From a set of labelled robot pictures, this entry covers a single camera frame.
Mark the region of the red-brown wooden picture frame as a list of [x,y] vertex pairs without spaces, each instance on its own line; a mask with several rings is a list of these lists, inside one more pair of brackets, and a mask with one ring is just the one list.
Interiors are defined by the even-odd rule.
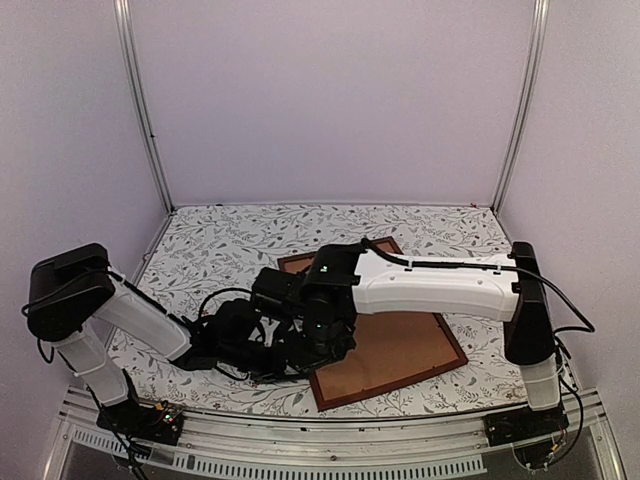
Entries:
[[310,377],[317,409],[326,412],[450,372],[468,358],[442,315],[383,312],[360,315],[356,347]]

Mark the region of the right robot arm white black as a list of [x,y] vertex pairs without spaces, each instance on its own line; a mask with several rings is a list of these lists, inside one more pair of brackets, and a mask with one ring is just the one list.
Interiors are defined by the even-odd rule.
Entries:
[[451,313],[504,323],[504,356],[516,365],[528,406],[517,427],[537,436],[560,404],[555,342],[535,253],[526,242],[508,254],[458,259],[396,256],[369,239],[321,247],[304,273],[263,268],[251,302],[264,317],[301,323],[301,337],[285,348],[289,365],[309,372],[354,349],[360,315]]

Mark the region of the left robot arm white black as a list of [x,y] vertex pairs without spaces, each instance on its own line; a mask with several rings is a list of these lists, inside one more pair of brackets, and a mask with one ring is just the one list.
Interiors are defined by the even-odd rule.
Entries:
[[298,294],[301,276],[264,268],[249,288],[230,287],[232,299],[195,319],[178,317],[139,290],[90,243],[36,263],[22,307],[29,331],[46,342],[91,389],[128,434],[148,426],[130,376],[106,353],[89,323],[101,320],[145,343],[184,371],[231,365],[254,381],[305,378],[331,360],[324,326]]

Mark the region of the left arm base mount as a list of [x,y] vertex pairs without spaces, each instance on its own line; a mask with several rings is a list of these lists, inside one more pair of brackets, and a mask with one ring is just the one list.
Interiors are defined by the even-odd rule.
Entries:
[[133,439],[176,446],[184,425],[183,408],[163,400],[145,406],[134,399],[100,406],[97,426]]

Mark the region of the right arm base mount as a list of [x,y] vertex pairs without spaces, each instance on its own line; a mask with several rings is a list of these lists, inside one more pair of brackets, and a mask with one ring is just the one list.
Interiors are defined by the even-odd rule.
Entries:
[[560,403],[546,410],[524,406],[491,413],[483,417],[483,425],[489,445],[499,446],[566,430],[569,420]]

